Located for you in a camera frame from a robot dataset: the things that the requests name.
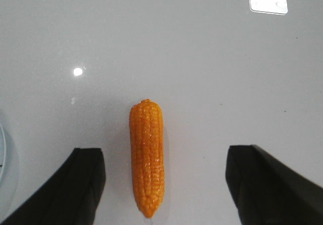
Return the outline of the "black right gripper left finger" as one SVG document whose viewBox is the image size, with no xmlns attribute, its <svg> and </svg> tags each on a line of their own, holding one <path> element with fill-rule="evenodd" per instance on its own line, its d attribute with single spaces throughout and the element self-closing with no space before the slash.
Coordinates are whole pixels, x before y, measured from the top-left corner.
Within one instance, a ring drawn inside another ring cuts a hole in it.
<svg viewBox="0 0 323 225">
<path fill-rule="evenodd" d="M 105 186 L 100 148 L 75 148 L 3 224 L 93 224 Z"/>
</svg>

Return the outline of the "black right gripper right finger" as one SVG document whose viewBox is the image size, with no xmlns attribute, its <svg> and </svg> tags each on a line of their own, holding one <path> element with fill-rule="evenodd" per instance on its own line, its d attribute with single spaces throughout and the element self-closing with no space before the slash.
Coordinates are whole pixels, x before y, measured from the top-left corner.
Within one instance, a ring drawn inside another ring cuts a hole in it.
<svg viewBox="0 0 323 225">
<path fill-rule="evenodd" d="M 226 182 L 242 224 L 322 224 L 322 187 L 257 145 L 232 145 Z"/>
</svg>

